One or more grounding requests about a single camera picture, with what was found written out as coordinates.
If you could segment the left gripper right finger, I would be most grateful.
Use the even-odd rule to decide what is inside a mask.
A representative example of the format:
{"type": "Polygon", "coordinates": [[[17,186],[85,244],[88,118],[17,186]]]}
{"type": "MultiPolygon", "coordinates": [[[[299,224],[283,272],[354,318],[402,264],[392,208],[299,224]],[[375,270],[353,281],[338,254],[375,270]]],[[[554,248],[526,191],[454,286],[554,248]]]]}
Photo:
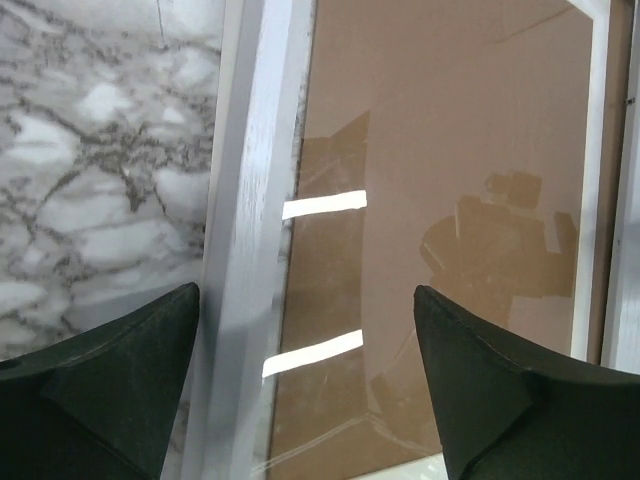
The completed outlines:
{"type": "Polygon", "coordinates": [[[638,478],[637,375],[549,350],[428,286],[414,320],[449,478],[638,478]]]}

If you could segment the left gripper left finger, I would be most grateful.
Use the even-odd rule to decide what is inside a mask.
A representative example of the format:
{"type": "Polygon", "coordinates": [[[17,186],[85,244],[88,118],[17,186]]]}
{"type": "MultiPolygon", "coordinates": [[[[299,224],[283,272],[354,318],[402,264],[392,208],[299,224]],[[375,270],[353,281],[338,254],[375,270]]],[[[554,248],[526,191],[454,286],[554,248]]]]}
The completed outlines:
{"type": "Polygon", "coordinates": [[[199,314],[187,283],[2,362],[2,478],[160,478],[199,314]]]}

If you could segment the brown backing board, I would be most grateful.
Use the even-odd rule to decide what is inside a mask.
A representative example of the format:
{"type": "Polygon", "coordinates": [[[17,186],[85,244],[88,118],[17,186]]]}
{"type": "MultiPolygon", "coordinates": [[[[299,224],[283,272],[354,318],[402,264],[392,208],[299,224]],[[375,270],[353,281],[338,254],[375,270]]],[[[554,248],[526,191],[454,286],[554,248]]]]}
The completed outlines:
{"type": "Polygon", "coordinates": [[[419,285],[599,361],[638,10],[317,3],[255,478],[442,475],[419,285]]]}

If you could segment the white picture frame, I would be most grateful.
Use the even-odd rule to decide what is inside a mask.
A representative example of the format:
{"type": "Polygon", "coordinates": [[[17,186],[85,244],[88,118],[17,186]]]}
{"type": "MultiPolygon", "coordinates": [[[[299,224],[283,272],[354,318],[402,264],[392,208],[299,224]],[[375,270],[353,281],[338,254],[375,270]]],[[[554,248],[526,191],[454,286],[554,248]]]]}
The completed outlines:
{"type": "Polygon", "coordinates": [[[227,7],[186,479],[257,479],[267,456],[318,2],[227,7]]]}

